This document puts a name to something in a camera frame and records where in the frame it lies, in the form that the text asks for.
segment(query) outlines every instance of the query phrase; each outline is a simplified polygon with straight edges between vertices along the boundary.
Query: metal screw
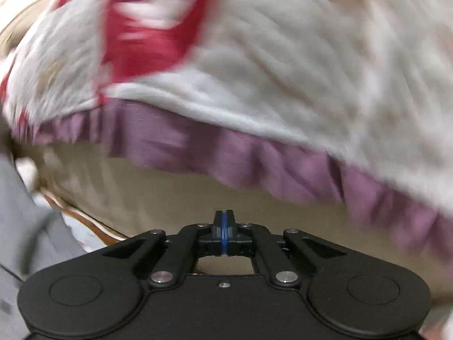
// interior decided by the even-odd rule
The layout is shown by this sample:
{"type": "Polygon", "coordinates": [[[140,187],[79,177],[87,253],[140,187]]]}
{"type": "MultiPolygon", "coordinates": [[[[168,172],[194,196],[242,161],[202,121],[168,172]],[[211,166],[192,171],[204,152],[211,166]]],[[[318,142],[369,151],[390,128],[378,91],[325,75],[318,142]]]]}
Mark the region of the metal screw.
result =
{"type": "Polygon", "coordinates": [[[159,284],[164,284],[173,279],[173,274],[168,271],[157,271],[151,275],[151,280],[159,284]]]}
{"type": "Polygon", "coordinates": [[[276,274],[275,278],[282,283],[291,283],[298,279],[297,273],[292,271],[282,271],[276,274]]]}

